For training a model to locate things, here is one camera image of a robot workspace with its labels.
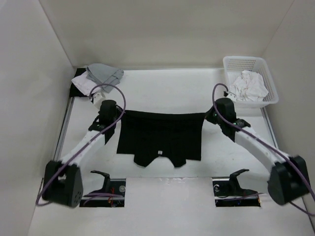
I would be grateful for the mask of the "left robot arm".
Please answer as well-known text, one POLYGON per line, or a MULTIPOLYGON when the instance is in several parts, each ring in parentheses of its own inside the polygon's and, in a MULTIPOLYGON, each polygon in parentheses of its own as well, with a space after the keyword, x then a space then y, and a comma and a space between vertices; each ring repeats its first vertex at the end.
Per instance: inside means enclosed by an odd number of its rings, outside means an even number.
POLYGON ((116 101, 102 101, 98 115, 78 145, 59 160, 47 163, 38 199, 75 208, 84 196, 105 196, 110 192, 108 174, 96 170, 84 173, 83 168, 112 138, 123 112, 116 101))

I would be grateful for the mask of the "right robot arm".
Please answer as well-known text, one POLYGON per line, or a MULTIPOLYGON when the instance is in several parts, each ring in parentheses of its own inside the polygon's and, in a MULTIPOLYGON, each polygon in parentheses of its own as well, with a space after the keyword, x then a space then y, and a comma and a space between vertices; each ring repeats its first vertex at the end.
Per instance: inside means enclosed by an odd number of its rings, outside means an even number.
POLYGON ((236 117, 234 103, 229 98, 213 102, 205 119, 220 126, 222 133, 252 154, 269 172, 269 176, 254 177, 246 183, 257 184, 281 206, 307 194, 314 195, 306 161, 301 156, 291 157, 259 137, 251 125, 236 117))

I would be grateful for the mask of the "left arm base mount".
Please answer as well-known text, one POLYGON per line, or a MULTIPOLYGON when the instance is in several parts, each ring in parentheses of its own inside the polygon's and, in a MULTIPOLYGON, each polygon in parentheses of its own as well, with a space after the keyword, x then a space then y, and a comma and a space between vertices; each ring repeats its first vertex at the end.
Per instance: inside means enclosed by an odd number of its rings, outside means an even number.
POLYGON ((90 179, 84 182, 86 194, 79 207, 113 208, 125 206, 126 179, 111 178, 108 173, 91 171, 90 179))

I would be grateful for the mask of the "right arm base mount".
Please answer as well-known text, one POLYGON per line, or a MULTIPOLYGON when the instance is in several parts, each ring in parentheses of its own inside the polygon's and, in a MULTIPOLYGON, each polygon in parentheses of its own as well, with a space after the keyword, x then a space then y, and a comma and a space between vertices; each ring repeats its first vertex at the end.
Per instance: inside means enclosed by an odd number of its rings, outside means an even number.
POLYGON ((212 180, 216 207, 261 207, 259 193, 240 186, 237 177, 249 169, 240 169, 229 177, 212 180))

